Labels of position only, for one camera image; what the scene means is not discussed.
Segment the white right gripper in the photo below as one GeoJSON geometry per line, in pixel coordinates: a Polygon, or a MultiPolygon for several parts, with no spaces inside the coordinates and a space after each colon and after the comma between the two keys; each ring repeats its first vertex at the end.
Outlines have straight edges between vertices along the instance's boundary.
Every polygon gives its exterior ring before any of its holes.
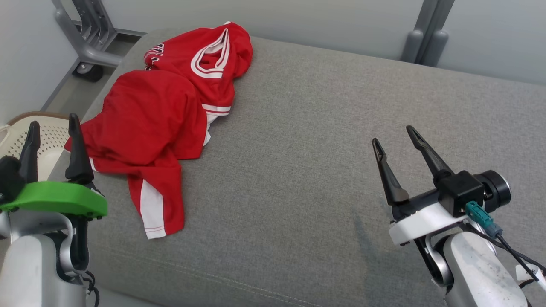
{"type": "MultiPolygon", "coordinates": [[[[453,175],[452,169],[413,126],[406,126],[406,130],[415,148],[421,152],[434,180],[453,175]]],[[[373,138],[372,147],[386,202],[392,206],[395,222],[390,226],[389,235],[395,245],[448,229],[468,217],[466,214],[460,217],[449,214],[439,203],[437,190],[427,191],[410,199],[388,165],[387,155],[377,138],[373,138]]]]}

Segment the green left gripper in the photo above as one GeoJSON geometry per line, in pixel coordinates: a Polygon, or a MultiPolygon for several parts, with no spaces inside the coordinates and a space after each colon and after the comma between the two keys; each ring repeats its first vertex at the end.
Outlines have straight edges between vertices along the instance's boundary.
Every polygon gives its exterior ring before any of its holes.
{"type": "Polygon", "coordinates": [[[105,197],[98,191],[83,186],[94,180],[94,173],[76,113],[70,113],[68,132],[70,134],[70,163],[66,168],[66,179],[71,183],[37,182],[41,127],[38,121],[32,121],[20,156],[19,174],[27,184],[13,200],[1,203],[2,211],[10,212],[18,208],[86,218],[107,216],[108,204],[105,197]]]}

